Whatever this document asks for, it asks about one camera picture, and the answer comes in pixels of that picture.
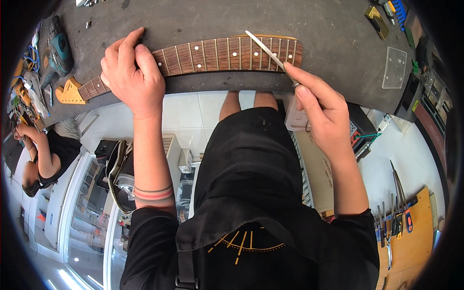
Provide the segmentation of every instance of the teal power tool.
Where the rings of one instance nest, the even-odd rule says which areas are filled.
[[[44,89],[52,83],[56,74],[66,77],[74,66],[74,60],[69,49],[68,39],[61,27],[59,16],[55,15],[50,20],[50,35],[48,36],[50,48],[49,64],[42,75],[40,87]]]

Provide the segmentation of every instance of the rosewood fretboard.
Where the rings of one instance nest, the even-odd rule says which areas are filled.
[[[300,67],[303,46],[296,39],[258,37],[282,62]],[[189,42],[153,52],[164,77],[204,71],[282,71],[249,37],[228,37]],[[110,91],[100,76],[78,88],[83,100]]]

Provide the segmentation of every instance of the fingernail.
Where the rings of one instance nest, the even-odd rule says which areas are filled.
[[[297,95],[300,99],[304,99],[309,95],[309,89],[304,85],[299,85],[295,89],[295,95]]]
[[[142,52],[145,50],[145,46],[143,44],[139,44],[135,47],[136,52]]]

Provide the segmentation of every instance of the blue comb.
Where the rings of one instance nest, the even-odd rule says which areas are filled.
[[[395,7],[395,14],[396,18],[398,18],[398,25],[401,27],[401,31],[404,31],[405,28],[403,27],[403,22],[406,20],[406,11],[405,8],[403,7],[403,3],[401,0],[391,0],[393,7]]]

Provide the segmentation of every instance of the workbench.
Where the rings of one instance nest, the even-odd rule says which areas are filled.
[[[61,18],[74,57],[75,64],[69,77],[74,76],[81,84],[101,73],[100,60],[109,45],[141,26],[146,28],[142,43],[152,51],[198,40],[241,35],[246,29],[254,34],[282,35],[300,40],[303,44],[302,69],[324,79],[348,102],[393,113],[407,80],[402,89],[381,88],[387,47],[408,53],[406,76],[412,69],[409,59],[415,58],[415,53],[408,45],[406,34],[400,31],[398,24],[391,25],[378,6],[390,28],[387,39],[380,39],[364,16],[370,4],[367,0],[106,0],[92,7],[76,7],[75,1],[70,0],[62,1],[55,14]],[[91,27],[86,29],[89,21]],[[50,18],[45,19],[40,31],[39,54],[46,47],[49,22]],[[269,83],[284,79],[283,76],[267,77],[263,73],[249,73],[247,78],[240,78],[240,74],[214,72],[179,77],[167,80],[168,91],[227,90],[231,86],[223,85],[226,77],[232,77],[227,84],[235,82],[232,87],[236,89],[265,89]],[[66,80],[60,79],[56,86],[63,85]],[[47,126],[119,102],[112,93],[107,93],[91,99],[86,105],[61,104],[55,98],[53,107],[50,107],[49,96],[45,94],[44,98],[50,112],[45,119]]]

